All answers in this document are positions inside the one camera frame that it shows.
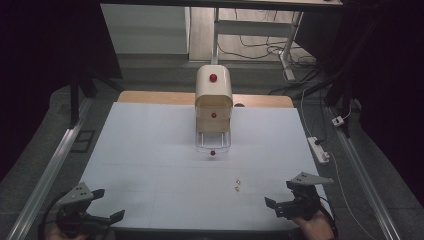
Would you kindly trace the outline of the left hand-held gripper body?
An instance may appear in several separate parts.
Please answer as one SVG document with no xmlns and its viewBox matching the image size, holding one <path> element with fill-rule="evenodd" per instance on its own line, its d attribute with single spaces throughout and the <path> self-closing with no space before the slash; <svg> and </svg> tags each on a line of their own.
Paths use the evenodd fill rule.
<svg viewBox="0 0 424 240">
<path fill-rule="evenodd" d="M 58 200 L 59 210 L 55 223 L 67 236 L 101 236 L 107 233 L 110 219 L 92 216 L 87 212 L 94 201 L 92 198 L 92 191 L 87 185 L 79 183 Z"/>
</svg>

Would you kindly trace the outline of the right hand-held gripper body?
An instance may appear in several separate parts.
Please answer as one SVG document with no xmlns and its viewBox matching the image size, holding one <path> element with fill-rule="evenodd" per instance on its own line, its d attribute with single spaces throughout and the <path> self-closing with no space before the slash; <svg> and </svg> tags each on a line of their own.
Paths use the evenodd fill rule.
<svg viewBox="0 0 424 240">
<path fill-rule="evenodd" d="M 290 202 L 291 206 L 288 210 L 287 219 L 292 220 L 295 217 L 301 217 L 309 221 L 318 211 L 329 214 L 321 203 L 316 186 L 332 184 L 333 182 L 332 178 L 325 178 L 306 172 L 301 172 L 290 181 L 287 181 L 287 187 L 294 195 L 294 199 Z"/>
</svg>

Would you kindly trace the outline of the clear drawer with red knob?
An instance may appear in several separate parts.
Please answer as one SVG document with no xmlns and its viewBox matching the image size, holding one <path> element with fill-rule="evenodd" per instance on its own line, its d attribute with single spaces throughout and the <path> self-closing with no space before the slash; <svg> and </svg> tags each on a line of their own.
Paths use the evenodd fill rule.
<svg viewBox="0 0 424 240">
<path fill-rule="evenodd" d="M 228 152 L 231 147 L 230 132 L 197 132 L 195 146 L 199 152 L 215 156 Z"/>
</svg>

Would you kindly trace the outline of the beige machine with red buttons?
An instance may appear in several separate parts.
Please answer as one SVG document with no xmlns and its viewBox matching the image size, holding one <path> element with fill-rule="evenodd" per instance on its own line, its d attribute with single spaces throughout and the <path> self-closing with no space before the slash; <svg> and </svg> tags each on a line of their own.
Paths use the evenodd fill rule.
<svg viewBox="0 0 424 240">
<path fill-rule="evenodd" d="M 230 132 L 233 97 L 229 70 L 204 65 L 197 72 L 195 114 L 197 132 Z"/>
</svg>

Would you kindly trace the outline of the person's right hand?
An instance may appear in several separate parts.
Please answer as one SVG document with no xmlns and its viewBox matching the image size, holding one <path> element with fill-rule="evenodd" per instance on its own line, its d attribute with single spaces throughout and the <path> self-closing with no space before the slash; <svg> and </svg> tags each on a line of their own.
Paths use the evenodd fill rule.
<svg viewBox="0 0 424 240">
<path fill-rule="evenodd" d="M 329 220 L 321 211 L 315 213 L 311 220 L 294 217 L 292 221 L 300 227 L 307 240 L 335 239 Z"/>
</svg>

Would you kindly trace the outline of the person's left hand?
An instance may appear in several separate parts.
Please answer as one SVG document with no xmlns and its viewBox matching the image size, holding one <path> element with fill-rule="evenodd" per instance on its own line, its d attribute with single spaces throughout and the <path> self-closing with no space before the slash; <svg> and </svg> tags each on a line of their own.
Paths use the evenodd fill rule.
<svg viewBox="0 0 424 240">
<path fill-rule="evenodd" d="M 44 235 L 44 240 L 88 240 L 89 236 L 86 234 L 79 234 L 76 237 L 68 237 L 63 233 L 56 224 L 53 224 L 50 230 Z"/>
</svg>

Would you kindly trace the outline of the white power strip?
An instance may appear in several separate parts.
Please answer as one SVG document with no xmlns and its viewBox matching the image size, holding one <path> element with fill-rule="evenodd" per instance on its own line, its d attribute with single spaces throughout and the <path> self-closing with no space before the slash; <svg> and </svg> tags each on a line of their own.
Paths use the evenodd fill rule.
<svg viewBox="0 0 424 240">
<path fill-rule="evenodd" d="M 321 146 L 321 141 L 316 137 L 307 138 L 311 151 L 314 153 L 319 164 L 327 164 L 330 159 L 330 155 Z"/>
</svg>

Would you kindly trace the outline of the white table mat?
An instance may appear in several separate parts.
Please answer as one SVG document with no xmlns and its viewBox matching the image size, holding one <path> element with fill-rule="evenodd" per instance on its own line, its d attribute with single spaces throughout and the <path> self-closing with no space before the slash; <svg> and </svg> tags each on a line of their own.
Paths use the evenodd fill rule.
<svg viewBox="0 0 424 240">
<path fill-rule="evenodd" d="M 124 210 L 121 228 L 270 231 L 293 225 L 264 198 L 292 200 L 286 182 L 316 171 L 294 108 L 234 108 L 231 147 L 211 156 L 196 149 L 193 107 L 116 103 L 82 180 L 105 190 L 89 213 Z"/>
</svg>

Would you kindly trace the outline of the black metal stand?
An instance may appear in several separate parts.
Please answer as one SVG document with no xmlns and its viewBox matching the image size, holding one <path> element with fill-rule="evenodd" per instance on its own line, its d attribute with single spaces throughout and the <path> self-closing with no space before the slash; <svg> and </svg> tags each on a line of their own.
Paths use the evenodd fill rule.
<svg viewBox="0 0 424 240">
<path fill-rule="evenodd" d="M 113 81 L 111 78 L 102 75 L 100 72 L 93 68 L 85 68 L 84 70 L 78 70 L 70 81 L 70 129 L 73 129 L 82 113 L 80 111 L 79 103 L 79 92 L 82 92 L 86 98 L 95 98 L 98 90 L 94 84 L 94 80 L 100 80 L 102 83 L 111 87 L 112 89 L 122 92 L 124 88 Z"/>
<path fill-rule="evenodd" d="M 313 87 L 305 89 L 300 96 L 306 97 L 312 93 L 317 92 L 318 90 L 323 89 L 330 85 L 330 90 L 328 91 L 326 97 L 324 98 L 324 103 L 326 106 L 335 106 L 339 100 L 342 100 L 342 110 L 341 113 L 345 116 L 349 116 L 349 111 L 351 108 L 350 101 L 352 96 L 352 68 L 355 65 L 356 59 L 359 56 L 358 50 L 352 50 L 351 53 L 345 58 L 345 61 L 341 65 L 340 69 L 333 75 L 329 76 L 322 83 L 319 83 Z"/>
</svg>

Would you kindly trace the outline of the desk with metal legs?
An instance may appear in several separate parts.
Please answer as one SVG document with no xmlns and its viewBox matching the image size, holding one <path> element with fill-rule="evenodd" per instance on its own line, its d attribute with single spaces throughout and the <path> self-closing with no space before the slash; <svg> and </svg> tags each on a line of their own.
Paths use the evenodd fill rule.
<svg viewBox="0 0 424 240">
<path fill-rule="evenodd" d="M 218 37 L 220 35 L 285 38 L 285 46 L 277 56 L 283 66 L 284 77 L 289 83 L 293 83 L 295 76 L 288 57 L 303 13 L 312 10 L 329 10 L 332 7 L 338 9 L 342 6 L 343 3 L 341 0 L 230 0 L 230 8 L 233 9 L 244 7 L 254 9 L 257 7 L 264 8 L 265 10 L 291 11 L 293 13 L 293 19 L 290 23 L 221 20 L 219 14 L 223 6 L 215 7 L 211 63 L 218 63 Z"/>
</svg>

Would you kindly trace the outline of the aluminium rail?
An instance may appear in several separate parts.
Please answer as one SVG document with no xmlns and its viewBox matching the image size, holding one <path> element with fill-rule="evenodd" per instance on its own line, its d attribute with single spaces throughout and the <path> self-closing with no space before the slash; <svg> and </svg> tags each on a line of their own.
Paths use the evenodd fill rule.
<svg viewBox="0 0 424 240">
<path fill-rule="evenodd" d="M 389 214 L 389 211 L 384 204 L 382 198 L 377 192 L 372 179 L 360 158 L 358 151 L 352 140 L 345 136 L 344 132 L 335 128 L 338 138 L 346 152 L 349 162 L 355 172 L 355 175 L 363 189 L 363 192 L 368 200 L 370 207 L 373 209 L 375 217 L 380 225 L 380 228 L 386 240 L 401 240 L 401 236 L 397 227 Z"/>
<path fill-rule="evenodd" d="M 37 185 L 27 200 L 23 210 L 20 212 L 15 224 L 6 237 L 6 240 L 24 240 L 27 236 L 35 218 L 45 201 L 70 149 L 78 136 L 83 123 L 86 120 L 87 113 L 94 100 L 86 98 L 79 107 L 79 118 L 74 127 L 68 128 L 58 144 L 53 156 L 47 164 Z"/>
</svg>

